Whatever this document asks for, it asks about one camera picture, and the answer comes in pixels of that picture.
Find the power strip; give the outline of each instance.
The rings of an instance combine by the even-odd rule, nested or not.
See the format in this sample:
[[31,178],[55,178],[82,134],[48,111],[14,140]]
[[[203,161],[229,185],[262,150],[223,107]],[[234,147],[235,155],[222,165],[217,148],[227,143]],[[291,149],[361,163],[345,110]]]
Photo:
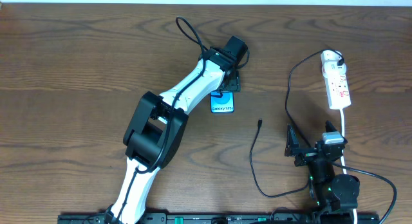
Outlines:
[[346,80],[346,64],[338,66],[338,61],[341,59],[342,57],[334,51],[325,50],[321,54],[322,74],[330,109],[343,109],[351,104]]

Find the white power cord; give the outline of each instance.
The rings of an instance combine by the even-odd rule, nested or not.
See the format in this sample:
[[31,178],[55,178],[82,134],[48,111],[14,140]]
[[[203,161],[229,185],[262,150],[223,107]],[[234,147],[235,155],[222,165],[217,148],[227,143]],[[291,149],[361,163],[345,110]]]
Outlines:
[[[343,109],[339,110],[341,112],[341,135],[345,137],[345,117],[343,113]],[[342,156],[341,156],[341,165],[345,165],[345,158],[343,157],[343,150],[342,150]],[[353,224],[358,224],[358,214],[356,209],[353,209]]]

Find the wooden surface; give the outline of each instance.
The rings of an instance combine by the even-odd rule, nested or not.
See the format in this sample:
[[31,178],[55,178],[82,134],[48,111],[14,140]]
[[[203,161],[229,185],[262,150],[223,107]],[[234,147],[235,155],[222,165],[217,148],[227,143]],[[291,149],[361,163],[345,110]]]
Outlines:
[[[126,168],[122,137],[140,97],[165,91],[196,65],[199,47],[177,29],[183,15],[206,46],[246,41],[235,112],[213,115],[203,99],[182,144],[154,181],[148,207],[171,212],[270,212],[315,205],[305,167],[283,156],[290,68],[322,48],[342,51],[352,106],[346,112],[349,166],[398,187],[387,223],[412,216],[412,8],[10,4],[0,11],[0,223],[55,223],[115,202]],[[295,71],[290,112],[311,142],[328,109],[320,56]],[[390,186],[357,174],[359,210],[384,214]]]

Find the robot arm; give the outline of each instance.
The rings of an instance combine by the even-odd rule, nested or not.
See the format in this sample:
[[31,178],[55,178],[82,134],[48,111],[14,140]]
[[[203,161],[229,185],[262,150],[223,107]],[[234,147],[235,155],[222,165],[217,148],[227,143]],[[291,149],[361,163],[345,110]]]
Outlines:
[[[203,59],[172,89],[160,96],[149,91],[140,99],[123,138],[128,156],[126,176],[116,203],[106,214],[105,222],[134,224],[140,219],[157,172],[171,161],[179,148],[188,114],[210,92],[233,90],[233,81],[237,81],[235,90],[239,91],[236,67],[246,52],[246,44],[237,37],[231,37],[223,49],[209,49],[203,56],[206,67],[202,77],[180,95],[174,107],[171,106],[177,92],[201,73]],[[150,118],[171,126],[165,146],[166,131],[150,123]],[[146,169],[153,170],[142,174]]]

